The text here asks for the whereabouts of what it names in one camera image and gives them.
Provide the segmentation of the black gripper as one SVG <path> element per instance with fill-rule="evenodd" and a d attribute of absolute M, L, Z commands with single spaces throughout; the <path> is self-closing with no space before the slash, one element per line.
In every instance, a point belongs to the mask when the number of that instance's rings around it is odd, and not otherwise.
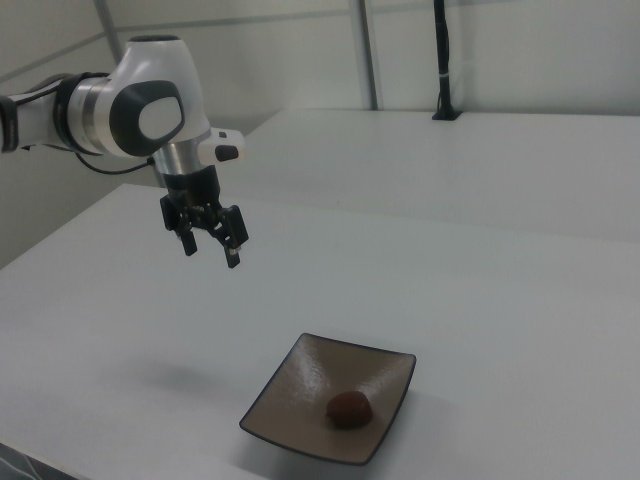
<path fill-rule="evenodd" d="M 221 208 L 216 168 L 208 166 L 189 174 L 163 174 L 168 194 L 160 199 L 164 226 L 181 241 L 186 256 L 197 251 L 189 214 L 214 221 L 210 235 L 224 248 L 230 269 L 240 264 L 242 245 L 248 241 L 241 210 L 237 205 Z"/>

